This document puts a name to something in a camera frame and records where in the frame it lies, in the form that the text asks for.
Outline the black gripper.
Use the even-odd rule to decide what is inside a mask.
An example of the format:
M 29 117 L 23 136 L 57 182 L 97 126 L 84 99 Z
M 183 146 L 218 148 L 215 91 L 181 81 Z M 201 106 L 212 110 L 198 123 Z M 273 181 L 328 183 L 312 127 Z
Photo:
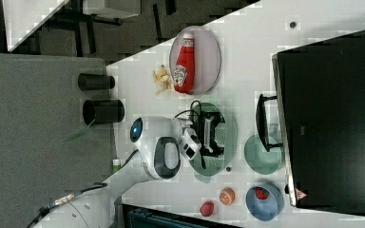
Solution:
M 217 158 L 223 153 L 224 146 L 221 143 L 217 143 L 217 127 L 219 124 L 224 123 L 225 119 L 220 112 L 201 112 L 199 117 L 199 127 L 202 143 L 202 156 Z

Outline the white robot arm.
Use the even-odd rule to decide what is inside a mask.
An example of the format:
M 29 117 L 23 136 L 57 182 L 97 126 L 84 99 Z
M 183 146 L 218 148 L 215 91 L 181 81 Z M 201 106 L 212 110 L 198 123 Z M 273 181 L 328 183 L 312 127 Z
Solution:
M 219 111 L 193 111 L 187 119 L 141 117 L 130 128 L 135 150 L 120 170 L 40 209 L 28 228 L 109 228 L 116 199 L 134 185 L 177 176 L 181 159 L 205 177 L 225 165 L 229 120 Z

